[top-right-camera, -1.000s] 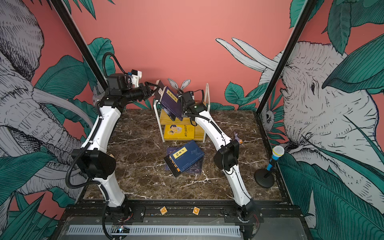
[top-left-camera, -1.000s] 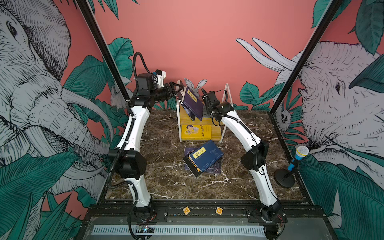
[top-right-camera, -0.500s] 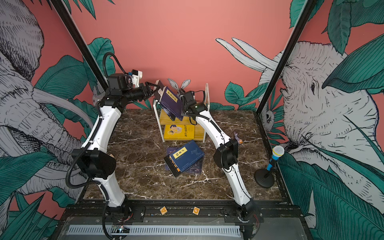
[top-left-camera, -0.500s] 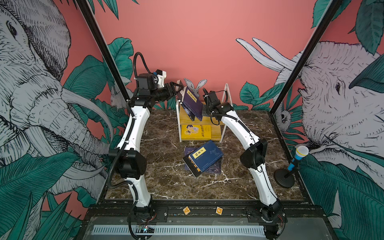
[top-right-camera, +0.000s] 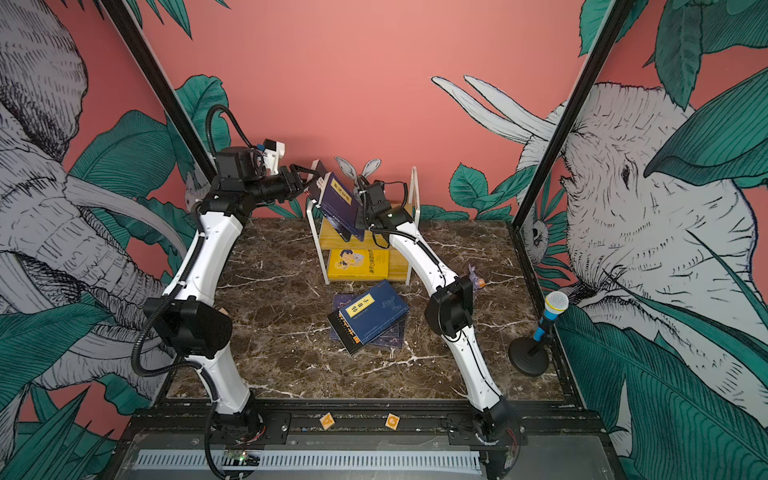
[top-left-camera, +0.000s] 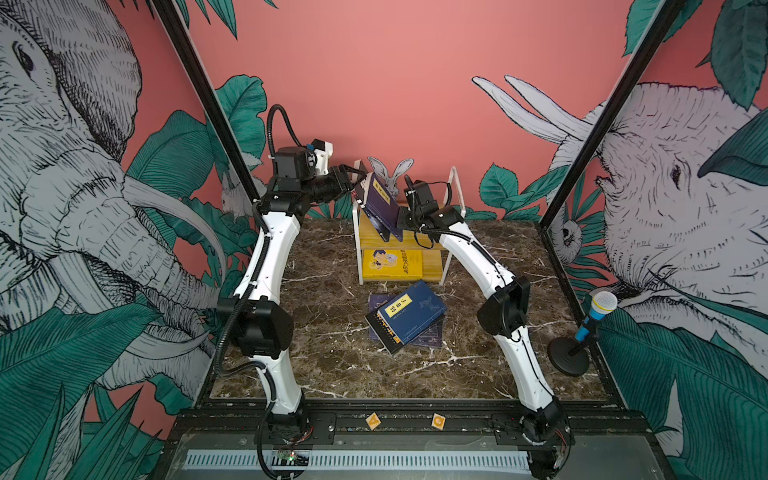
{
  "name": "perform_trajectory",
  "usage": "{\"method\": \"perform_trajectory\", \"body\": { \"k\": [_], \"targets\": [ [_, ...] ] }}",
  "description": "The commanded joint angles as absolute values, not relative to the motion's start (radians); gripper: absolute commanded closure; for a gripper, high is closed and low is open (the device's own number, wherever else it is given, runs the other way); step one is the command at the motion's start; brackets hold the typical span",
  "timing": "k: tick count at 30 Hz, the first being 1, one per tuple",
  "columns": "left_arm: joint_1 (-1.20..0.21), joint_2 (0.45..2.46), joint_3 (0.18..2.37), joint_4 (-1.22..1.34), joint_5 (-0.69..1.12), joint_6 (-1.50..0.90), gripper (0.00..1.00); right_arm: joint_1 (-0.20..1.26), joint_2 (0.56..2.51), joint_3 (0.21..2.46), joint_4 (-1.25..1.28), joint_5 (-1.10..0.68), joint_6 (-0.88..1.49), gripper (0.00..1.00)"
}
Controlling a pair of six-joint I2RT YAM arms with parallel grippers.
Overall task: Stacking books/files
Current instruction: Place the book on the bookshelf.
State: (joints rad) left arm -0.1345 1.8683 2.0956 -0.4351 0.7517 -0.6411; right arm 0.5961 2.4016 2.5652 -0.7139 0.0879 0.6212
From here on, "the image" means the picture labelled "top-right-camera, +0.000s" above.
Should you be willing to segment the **purple book yellow label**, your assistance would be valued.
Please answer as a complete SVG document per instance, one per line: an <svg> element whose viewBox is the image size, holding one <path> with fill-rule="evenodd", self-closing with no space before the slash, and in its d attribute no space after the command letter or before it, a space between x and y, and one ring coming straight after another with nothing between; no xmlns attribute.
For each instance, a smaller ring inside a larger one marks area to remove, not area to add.
<svg viewBox="0 0 768 480"><path fill-rule="evenodd" d="M330 225L344 240L352 238L363 241L365 232L357 226L359 201L332 173L326 173L318 181L320 187L319 208Z"/></svg>

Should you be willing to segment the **blue book yellow label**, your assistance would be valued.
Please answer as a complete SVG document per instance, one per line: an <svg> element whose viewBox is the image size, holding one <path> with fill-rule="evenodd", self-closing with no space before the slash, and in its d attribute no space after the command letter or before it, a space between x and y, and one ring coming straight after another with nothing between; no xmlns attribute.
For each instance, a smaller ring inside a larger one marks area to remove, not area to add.
<svg viewBox="0 0 768 480"><path fill-rule="evenodd" d="M405 317L409 306L387 280L346 301L337 317L354 344L366 345Z"/></svg>

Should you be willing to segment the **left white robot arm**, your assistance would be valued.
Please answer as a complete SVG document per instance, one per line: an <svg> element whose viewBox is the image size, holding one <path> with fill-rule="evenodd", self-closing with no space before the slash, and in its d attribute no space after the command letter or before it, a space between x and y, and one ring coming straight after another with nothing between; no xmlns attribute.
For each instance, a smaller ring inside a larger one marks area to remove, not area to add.
<svg viewBox="0 0 768 480"><path fill-rule="evenodd" d="M147 322L134 342L131 366L140 377L155 377L190 367L203 379L221 416L241 416L251 393L241 378L230 348L232 323L214 308L219 278L254 209L296 198L312 171L282 166L269 176L219 176L195 207L197 232L192 250L160 297L144 304ZM182 360L150 369L141 363L144 342L154 330Z"/></svg>

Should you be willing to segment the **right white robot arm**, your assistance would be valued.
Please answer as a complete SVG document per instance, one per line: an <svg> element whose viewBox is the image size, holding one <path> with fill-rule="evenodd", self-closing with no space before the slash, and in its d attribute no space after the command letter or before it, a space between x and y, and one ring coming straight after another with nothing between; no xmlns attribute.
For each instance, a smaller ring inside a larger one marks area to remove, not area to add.
<svg viewBox="0 0 768 480"><path fill-rule="evenodd" d="M373 238L381 237L407 260L429 294L424 317L446 343L474 409L473 428L487 445L523 443L519 417L494 382L474 328L474 290L468 276L451 270L428 245L403 204L394 206L382 181L357 180L361 218Z"/></svg>

